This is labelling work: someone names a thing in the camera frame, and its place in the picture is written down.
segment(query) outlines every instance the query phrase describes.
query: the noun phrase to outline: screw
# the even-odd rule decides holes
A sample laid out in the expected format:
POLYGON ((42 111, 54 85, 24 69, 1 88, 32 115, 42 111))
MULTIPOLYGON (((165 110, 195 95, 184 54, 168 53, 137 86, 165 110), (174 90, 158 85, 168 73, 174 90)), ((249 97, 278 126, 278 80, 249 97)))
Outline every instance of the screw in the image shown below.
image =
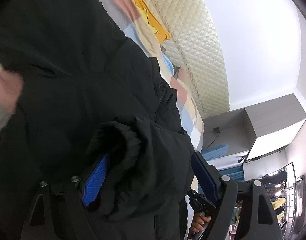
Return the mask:
POLYGON ((45 187, 47 185, 47 181, 46 180, 43 180, 40 182, 39 184, 41 187, 45 187))
POLYGON ((72 181, 72 182, 77 182, 77 181, 79 181, 79 180, 80 180, 79 176, 73 176, 73 177, 71 177, 71 181, 72 181))
POLYGON ((258 186, 258 187, 261 186, 261 181, 259 181, 257 179, 253 183, 254 183, 255 186, 258 186))
POLYGON ((228 175, 223 175, 221 178, 224 181, 229 181, 230 180, 230 177, 228 175))

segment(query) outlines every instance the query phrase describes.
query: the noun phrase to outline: white quilted panel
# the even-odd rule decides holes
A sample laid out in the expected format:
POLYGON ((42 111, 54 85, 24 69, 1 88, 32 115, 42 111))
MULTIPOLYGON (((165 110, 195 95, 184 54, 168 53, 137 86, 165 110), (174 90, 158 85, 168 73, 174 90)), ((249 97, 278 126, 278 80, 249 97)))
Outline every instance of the white quilted panel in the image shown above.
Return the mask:
POLYGON ((203 0, 144 0, 171 33, 166 55, 191 73, 189 84, 202 118, 229 110, 224 59, 211 15, 203 0))

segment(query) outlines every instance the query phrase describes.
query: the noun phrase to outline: bedsheet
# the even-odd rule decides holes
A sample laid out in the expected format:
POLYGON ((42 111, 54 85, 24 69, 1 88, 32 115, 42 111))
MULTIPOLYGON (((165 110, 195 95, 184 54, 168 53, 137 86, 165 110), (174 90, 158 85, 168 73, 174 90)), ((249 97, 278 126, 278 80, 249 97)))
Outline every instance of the bedsheet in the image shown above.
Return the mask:
MULTIPOLYGON (((126 36, 137 43, 148 57, 156 57, 160 65, 161 76, 170 87, 178 90, 177 107, 182 127, 191 138, 195 150, 201 150, 204 125, 190 89, 181 79, 176 80, 167 69, 155 34, 144 21, 131 0, 100 0, 109 14, 126 36)), ((185 73, 179 74, 185 79, 185 73)), ((21 94, 23 80, 17 73, 5 70, 0 65, 0 129, 15 110, 21 94)))
POLYGON ((135 4, 143 19, 150 26, 151 30, 154 32, 160 43, 162 43, 164 40, 169 40, 171 38, 171 34, 155 18, 154 14, 152 14, 151 10, 146 5, 144 0, 132 0, 132 2, 135 4))
POLYGON ((164 63, 160 43, 150 26, 142 18, 132 0, 100 0, 108 15, 115 21, 126 36, 135 41, 148 57, 156 57, 161 76, 170 87, 178 90, 177 107, 182 127, 191 138, 195 150, 200 151, 203 144, 204 124, 193 99, 190 88, 181 78, 189 78, 189 73, 179 73, 176 80, 164 63))

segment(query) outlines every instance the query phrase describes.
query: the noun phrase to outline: yellow clothing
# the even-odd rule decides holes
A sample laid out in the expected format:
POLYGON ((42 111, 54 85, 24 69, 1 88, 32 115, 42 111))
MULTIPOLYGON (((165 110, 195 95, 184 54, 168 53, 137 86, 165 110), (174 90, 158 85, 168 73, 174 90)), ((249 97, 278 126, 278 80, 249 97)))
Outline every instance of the yellow clothing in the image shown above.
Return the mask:
POLYGON ((276 218, 278 219, 278 221, 281 220, 281 218, 283 217, 283 215, 284 215, 284 213, 282 212, 281 214, 278 214, 278 215, 276 216, 276 218))
POLYGON ((276 210, 278 207, 282 206, 285 203, 285 198, 280 197, 272 202, 273 209, 276 210))
POLYGON ((164 40, 169 40, 171 38, 171 34, 166 29, 164 29, 162 24, 151 13, 144 0, 132 0, 132 2, 135 4, 142 18, 146 21, 151 30, 154 32, 160 44, 164 40))

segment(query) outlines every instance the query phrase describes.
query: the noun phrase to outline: hanging clothes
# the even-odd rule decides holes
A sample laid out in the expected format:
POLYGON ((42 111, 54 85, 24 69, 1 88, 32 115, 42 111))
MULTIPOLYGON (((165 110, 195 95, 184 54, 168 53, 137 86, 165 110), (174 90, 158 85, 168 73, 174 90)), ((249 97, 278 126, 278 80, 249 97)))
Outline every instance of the hanging clothes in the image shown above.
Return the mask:
POLYGON ((276 215, 279 215, 279 214, 281 214, 282 212, 284 211, 284 207, 278 207, 276 210, 275 210, 275 213, 276 213, 276 215))
POLYGON ((278 185, 278 184, 267 183, 267 184, 265 184, 265 188, 272 188, 272 187, 275 187, 276 185, 278 185))
POLYGON ((284 212, 282 212, 281 214, 277 215, 276 218, 278 219, 278 221, 280 221, 283 218, 284 212))
POLYGON ((230 225, 234 225, 235 224, 235 222, 237 220, 238 210, 239 210, 239 208, 237 208, 237 207, 234 208, 230 225))
POLYGON ((259 179, 263 184, 272 183, 272 184, 279 184, 282 182, 287 181, 288 173, 286 171, 280 171, 278 174, 269 176, 265 174, 262 179, 259 179))
POLYGON ((276 210, 278 207, 282 206, 285 203, 285 198, 280 197, 276 201, 272 202, 273 209, 276 210))
POLYGON ((284 221, 283 225, 281 226, 281 233, 284 236, 285 230, 287 228, 287 221, 284 221))
POLYGON ((278 191, 280 191, 280 190, 282 190, 282 189, 284 188, 284 185, 281 184, 280 187, 270 187, 270 188, 267 188, 267 187, 265 186, 265 188, 266 188, 267 194, 269 195, 269 198, 271 199, 271 198, 275 197, 275 194, 276 194, 278 191))

